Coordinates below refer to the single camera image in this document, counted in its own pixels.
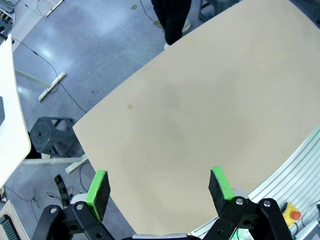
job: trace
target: screw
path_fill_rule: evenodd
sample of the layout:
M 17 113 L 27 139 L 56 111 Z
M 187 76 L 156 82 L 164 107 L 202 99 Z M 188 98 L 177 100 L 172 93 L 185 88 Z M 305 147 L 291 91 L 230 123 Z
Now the screw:
M 263 202 L 263 205 L 265 205 L 266 207 L 270 207 L 271 202 L 266 200 L 266 201 Z
M 242 205 L 244 204 L 244 201 L 241 199 L 241 198 L 238 198 L 236 201 L 235 201 L 236 204 L 238 205 Z
M 79 204 L 79 205 L 76 206 L 76 209 L 81 210 L 83 207 L 84 207 L 83 204 Z

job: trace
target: stool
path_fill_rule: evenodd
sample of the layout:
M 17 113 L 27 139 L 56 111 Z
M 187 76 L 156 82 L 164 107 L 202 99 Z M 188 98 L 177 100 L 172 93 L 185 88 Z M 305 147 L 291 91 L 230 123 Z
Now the stool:
M 79 142 L 72 121 L 70 118 L 40 117 L 30 131 L 30 140 L 36 151 L 52 157 L 69 157 L 72 148 Z M 61 122 L 66 123 L 67 130 L 57 129 Z
M 199 14 L 198 18 L 201 21 L 208 21 L 210 18 L 205 16 L 202 13 L 202 9 L 205 7 L 212 5 L 214 7 L 214 16 L 218 15 L 219 13 L 222 13 L 224 10 L 232 7 L 234 4 L 237 4 L 239 0 L 206 0 L 207 3 L 203 4 L 204 0 L 200 0 L 200 8 L 199 8 Z

